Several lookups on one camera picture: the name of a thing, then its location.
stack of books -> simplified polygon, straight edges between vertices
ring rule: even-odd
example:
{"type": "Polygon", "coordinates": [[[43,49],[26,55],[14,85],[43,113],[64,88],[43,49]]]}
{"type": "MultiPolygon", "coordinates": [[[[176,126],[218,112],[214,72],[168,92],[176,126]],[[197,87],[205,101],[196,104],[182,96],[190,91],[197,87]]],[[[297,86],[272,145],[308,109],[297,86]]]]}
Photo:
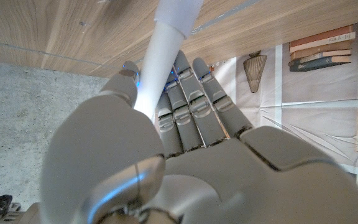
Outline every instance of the stack of books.
{"type": "Polygon", "coordinates": [[[290,42],[291,72],[307,72],[351,62],[353,25],[290,42]]]}

red book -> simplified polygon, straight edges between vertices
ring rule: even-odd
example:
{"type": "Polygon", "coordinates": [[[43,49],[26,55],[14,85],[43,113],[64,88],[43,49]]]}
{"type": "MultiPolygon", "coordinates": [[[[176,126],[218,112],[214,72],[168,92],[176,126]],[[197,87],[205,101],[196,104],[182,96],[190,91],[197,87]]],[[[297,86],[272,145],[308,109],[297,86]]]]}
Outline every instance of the red book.
{"type": "Polygon", "coordinates": [[[294,46],[301,45],[301,44],[307,44],[307,43],[317,41],[317,40],[323,40],[323,39],[327,39],[330,37],[339,36],[342,34],[348,34],[351,32],[353,32],[353,25],[341,27],[341,28],[330,30],[330,31],[323,32],[320,34],[312,35],[310,37],[305,37],[305,38],[302,38],[299,40],[294,40],[294,41],[290,42],[290,48],[294,47],[294,46]]]}

white tube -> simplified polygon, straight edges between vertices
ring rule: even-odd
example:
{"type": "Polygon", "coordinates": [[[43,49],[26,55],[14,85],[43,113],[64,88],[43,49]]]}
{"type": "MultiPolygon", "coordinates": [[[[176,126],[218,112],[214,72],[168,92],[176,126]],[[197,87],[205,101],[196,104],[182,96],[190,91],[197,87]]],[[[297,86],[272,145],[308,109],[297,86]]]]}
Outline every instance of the white tube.
{"type": "Polygon", "coordinates": [[[160,0],[158,4],[134,107],[151,120],[181,43],[190,35],[202,5],[203,0],[160,0]]]}
{"type": "Polygon", "coordinates": [[[134,109],[152,119],[172,65],[185,36],[163,22],[157,22],[140,73],[134,109]]]}

blue led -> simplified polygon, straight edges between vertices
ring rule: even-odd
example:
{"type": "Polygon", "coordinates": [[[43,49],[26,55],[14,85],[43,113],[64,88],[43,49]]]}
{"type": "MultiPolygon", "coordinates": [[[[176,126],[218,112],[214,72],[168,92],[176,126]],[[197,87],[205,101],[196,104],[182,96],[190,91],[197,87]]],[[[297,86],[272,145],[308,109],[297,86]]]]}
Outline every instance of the blue led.
{"type": "Polygon", "coordinates": [[[88,214],[88,223],[92,223],[94,220],[94,216],[96,211],[102,206],[104,203],[108,202],[112,198],[114,198],[117,194],[123,193],[128,187],[142,181],[145,178],[145,174],[139,174],[139,176],[129,179],[127,182],[123,183],[122,185],[118,186],[117,188],[113,189],[110,193],[108,193],[102,200],[100,200],[88,214]]]}

concrete floor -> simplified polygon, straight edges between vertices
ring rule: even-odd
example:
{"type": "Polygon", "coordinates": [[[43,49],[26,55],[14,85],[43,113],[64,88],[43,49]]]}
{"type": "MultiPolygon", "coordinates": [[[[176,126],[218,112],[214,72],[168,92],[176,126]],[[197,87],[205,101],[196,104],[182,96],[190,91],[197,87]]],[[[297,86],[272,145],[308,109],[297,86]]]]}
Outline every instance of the concrete floor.
{"type": "Polygon", "coordinates": [[[60,123],[108,79],[0,63],[0,194],[39,202],[42,159],[60,123]]]}

